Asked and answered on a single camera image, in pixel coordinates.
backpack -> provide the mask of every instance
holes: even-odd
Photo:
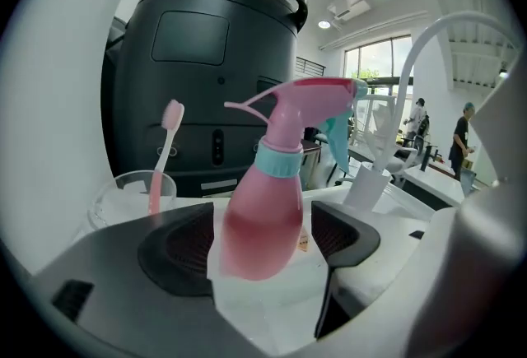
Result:
[[[417,135],[424,138],[428,134],[428,129],[430,127],[430,117],[425,115],[425,118],[422,119],[417,129]]]

chair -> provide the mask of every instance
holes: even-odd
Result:
[[[366,95],[355,102],[354,110],[355,126],[349,145],[360,146],[362,150],[369,152],[367,159],[373,162],[385,148],[386,134],[394,116],[395,98],[388,95]],[[402,182],[403,172],[413,165],[417,149],[397,145],[395,140],[393,144],[398,151],[408,153],[406,160],[394,156],[386,166],[394,177],[393,182],[397,184]],[[350,156],[353,156],[354,150],[356,149],[350,149]]]

pink spray bottle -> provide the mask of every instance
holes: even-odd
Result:
[[[363,81],[316,77],[289,81],[242,104],[226,102],[268,125],[254,163],[232,194],[222,227],[223,274],[261,281],[280,272],[295,251],[302,227],[299,171],[306,127],[319,127],[335,159],[347,169],[347,119]],[[273,94],[277,105],[269,119],[249,107]]]

pink liquid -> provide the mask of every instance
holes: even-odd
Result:
[[[274,178],[252,165],[232,195],[222,229],[222,272],[251,281],[280,272],[302,227],[298,175]]]
[[[159,213],[160,209],[160,200],[161,200],[161,181],[163,174],[154,170],[154,175],[152,176],[152,183],[150,184],[150,196],[148,198],[148,215],[156,215]]]

spray bottle trigger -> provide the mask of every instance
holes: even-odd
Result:
[[[328,138],[328,146],[338,167],[349,174],[349,159],[347,156],[347,120],[352,111],[346,111],[336,117],[326,119],[317,128]]]
[[[267,117],[265,117],[264,115],[262,115],[260,112],[258,112],[256,109],[254,108],[251,108],[250,106],[248,106],[245,103],[243,104],[237,104],[236,102],[225,102],[223,104],[223,106],[225,106],[226,108],[234,108],[234,109],[240,109],[242,111],[245,111],[245,112],[248,112],[249,114],[252,114],[258,118],[260,118],[261,120],[263,120],[267,125],[269,125],[269,120],[267,119]]]

